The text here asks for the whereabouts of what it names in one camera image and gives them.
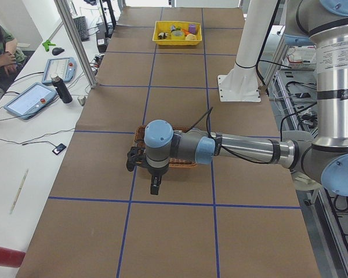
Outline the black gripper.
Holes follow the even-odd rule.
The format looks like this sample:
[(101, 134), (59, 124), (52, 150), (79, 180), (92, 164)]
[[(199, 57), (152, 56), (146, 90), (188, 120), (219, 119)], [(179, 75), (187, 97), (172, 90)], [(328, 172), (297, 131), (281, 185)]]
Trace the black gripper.
[(147, 170), (152, 175), (151, 177), (151, 185), (150, 185), (150, 194), (151, 195), (158, 195), (161, 185), (161, 180), (164, 174), (167, 173), (169, 169), (169, 163), (156, 163), (153, 166), (150, 165), (148, 162), (147, 164)]

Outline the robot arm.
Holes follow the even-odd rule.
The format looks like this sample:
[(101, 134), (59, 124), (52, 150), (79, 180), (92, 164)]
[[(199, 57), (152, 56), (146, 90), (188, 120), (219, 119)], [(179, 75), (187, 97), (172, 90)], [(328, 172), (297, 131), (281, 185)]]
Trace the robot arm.
[(170, 159), (208, 164), (220, 155), (280, 164), (348, 197), (348, 1), (289, 1), (285, 34), (316, 47), (317, 134), (290, 130), (279, 141), (263, 140), (195, 127), (179, 131), (154, 120), (145, 129), (142, 162), (151, 194), (159, 192)]

